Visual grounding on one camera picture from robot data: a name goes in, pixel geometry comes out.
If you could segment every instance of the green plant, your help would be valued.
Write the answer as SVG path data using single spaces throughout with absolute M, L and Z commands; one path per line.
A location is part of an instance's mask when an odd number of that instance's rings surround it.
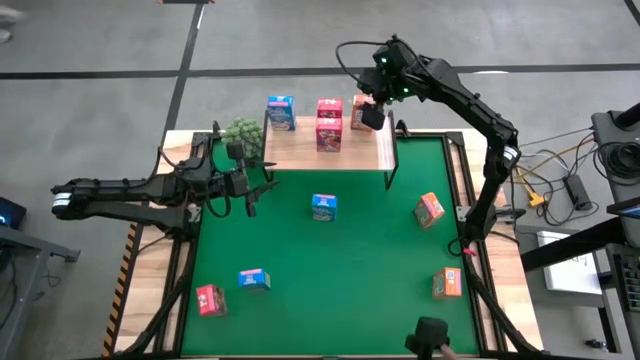
M 262 154 L 262 128 L 253 119 L 235 119 L 222 134 L 222 141 L 241 142 L 249 159 Z

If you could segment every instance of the red box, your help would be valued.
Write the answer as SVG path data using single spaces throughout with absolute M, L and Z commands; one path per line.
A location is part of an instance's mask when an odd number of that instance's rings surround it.
M 339 152 L 342 142 L 342 118 L 318 118 L 316 120 L 316 144 L 318 151 Z
M 196 295 L 200 316 L 220 316 L 227 313 L 224 290 L 221 288 L 215 285 L 205 285 L 196 288 Z
M 342 99 L 320 99 L 318 100 L 319 118 L 342 118 Z

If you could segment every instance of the cereal box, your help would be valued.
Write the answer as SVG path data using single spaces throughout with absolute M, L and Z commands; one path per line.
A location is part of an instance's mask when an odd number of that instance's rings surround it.
M 238 286 L 247 289 L 271 289 L 271 276 L 264 269 L 244 270 L 238 273 Z
M 460 269 L 446 267 L 433 275 L 433 298 L 462 296 Z
M 418 220 L 420 226 L 426 229 L 444 215 L 444 209 L 436 198 L 436 194 L 431 192 L 420 197 L 418 205 L 416 205 L 416 208 L 413 210 L 413 214 L 416 216 L 416 220 Z
M 319 118 L 342 118 L 342 99 L 320 99 L 318 100 Z
M 373 103 L 370 96 L 360 94 L 353 97 L 353 110 L 351 111 L 351 128 L 356 130 L 373 129 L 362 123 L 362 107 L 364 104 Z
M 338 213 L 338 198 L 335 195 L 313 194 L 311 210 L 314 220 L 335 221 Z
M 316 120 L 316 144 L 318 151 L 340 152 L 342 142 L 342 118 L 318 118 Z
M 267 114 L 273 130 L 293 131 L 296 129 L 293 96 L 269 96 Z
M 196 288 L 198 311 L 201 316 L 220 316 L 227 313 L 227 303 L 224 290 L 215 285 L 205 285 Z

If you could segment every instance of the floor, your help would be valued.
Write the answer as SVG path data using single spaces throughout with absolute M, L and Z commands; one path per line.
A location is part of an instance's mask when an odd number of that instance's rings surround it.
M 457 66 L 469 89 L 513 121 L 520 143 L 582 129 L 592 113 L 624 110 L 640 98 L 633 1 L 220 0 L 202 14 L 154 0 L 6 1 L 28 19 L 0 45 L 0 195 L 28 208 L 25 232 L 82 249 L 76 264 L 51 261 L 63 281 L 36 302 L 20 358 L 99 354 L 122 254 L 127 224 L 56 220 L 53 185 L 145 176 L 164 130 L 260 118 L 267 95 L 294 95 L 299 114 L 312 113 L 321 96 L 350 98 L 356 87 L 337 69 L 335 45 L 392 33 Z M 344 59 L 370 66 L 373 51 L 345 49 Z M 478 73 L 486 70 L 507 73 Z M 393 109 L 412 128 L 469 127 L 436 103 L 409 100 Z M 523 150 L 562 150 L 586 134 Z M 553 178 L 561 171 L 554 163 L 542 169 Z M 594 201 L 611 203 L 590 162 L 579 174 Z M 515 199 L 525 207 L 520 187 Z M 558 217 L 568 211 L 564 193 L 553 209 Z M 564 227 L 606 218 L 600 209 Z M 544 224 L 533 213 L 520 223 Z M 622 358 L 582 345 L 602 337 L 595 310 L 535 309 L 547 350 Z

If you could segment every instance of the green mat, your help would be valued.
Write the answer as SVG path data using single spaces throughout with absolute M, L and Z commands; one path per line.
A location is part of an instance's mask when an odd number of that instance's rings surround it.
M 446 251 L 457 236 L 439 139 L 398 143 L 400 168 L 386 191 L 374 172 L 277 172 L 280 180 L 248 218 L 235 199 L 224 219 L 204 210 L 193 279 L 195 288 L 225 289 L 228 315 L 201 317 L 195 296 L 188 307 L 184 355 L 408 354 L 404 338 L 419 316 L 449 323 L 452 347 L 476 354 L 466 286 L 463 297 L 434 300 L 431 277 L 462 267 Z M 214 150 L 219 168 L 234 164 Z M 254 185 L 264 182 L 252 171 Z M 418 198 L 433 191 L 446 214 L 422 230 L 412 215 Z M 312 220 L 314 193 L 338 198 L 334 223 Z M 218 212 L 223 201 L 214 201 Z M 264 268 L 272 290 L 238 288 L 238 272 Z

